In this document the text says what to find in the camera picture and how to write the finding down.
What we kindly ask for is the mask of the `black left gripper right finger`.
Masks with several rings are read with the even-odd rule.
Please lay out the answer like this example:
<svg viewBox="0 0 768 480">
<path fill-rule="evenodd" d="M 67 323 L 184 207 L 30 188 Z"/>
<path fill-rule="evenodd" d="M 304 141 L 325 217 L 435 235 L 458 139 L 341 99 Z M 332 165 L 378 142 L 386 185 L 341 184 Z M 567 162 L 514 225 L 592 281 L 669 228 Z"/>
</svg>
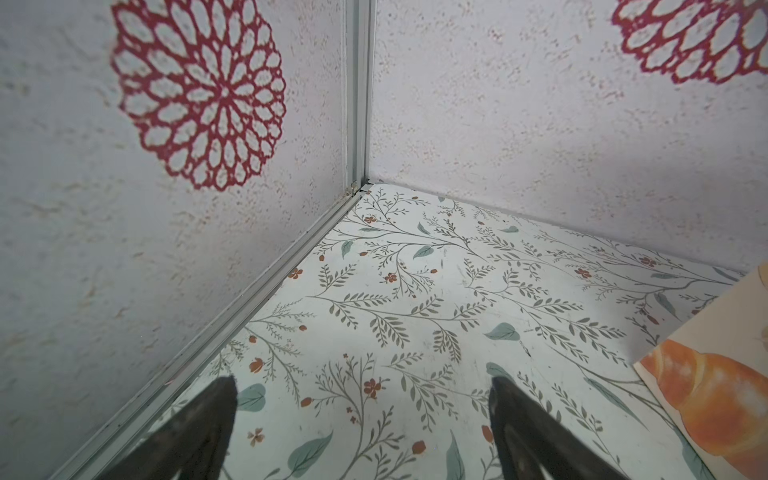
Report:
<svg viewBox="0 0 768 480">
<path fill-rule="evenodd" d="M 491 379 L 489 418 L 505 479 L 624 477 L 504 376 Z"/>
</svg>

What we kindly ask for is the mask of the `cream paper bread bag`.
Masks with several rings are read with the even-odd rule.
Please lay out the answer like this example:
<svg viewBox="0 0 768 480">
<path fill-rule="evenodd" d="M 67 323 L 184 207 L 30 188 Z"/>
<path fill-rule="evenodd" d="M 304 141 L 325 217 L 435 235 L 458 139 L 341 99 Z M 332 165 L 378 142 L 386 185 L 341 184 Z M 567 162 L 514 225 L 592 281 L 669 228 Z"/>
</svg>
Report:
<svg viewBox="0 0 768 480">
<path fill-rule="evenodd" d="M 634 368 L 714 478 L 766 478 L 766 265 L 695 310 Z"/>
</svg>

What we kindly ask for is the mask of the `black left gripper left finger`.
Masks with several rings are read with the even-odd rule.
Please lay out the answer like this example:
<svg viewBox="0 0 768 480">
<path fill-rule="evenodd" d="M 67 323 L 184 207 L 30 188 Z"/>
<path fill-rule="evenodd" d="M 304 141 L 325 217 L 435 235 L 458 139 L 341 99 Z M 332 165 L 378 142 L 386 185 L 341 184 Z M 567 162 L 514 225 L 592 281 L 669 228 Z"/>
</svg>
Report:
<svg viewBox="0 0 768 480">
<path fill-rule="evenodd" d="M 220 377 L 102 479 L 217 479 L 237 411 L 235 379 Z"/>
</svg>

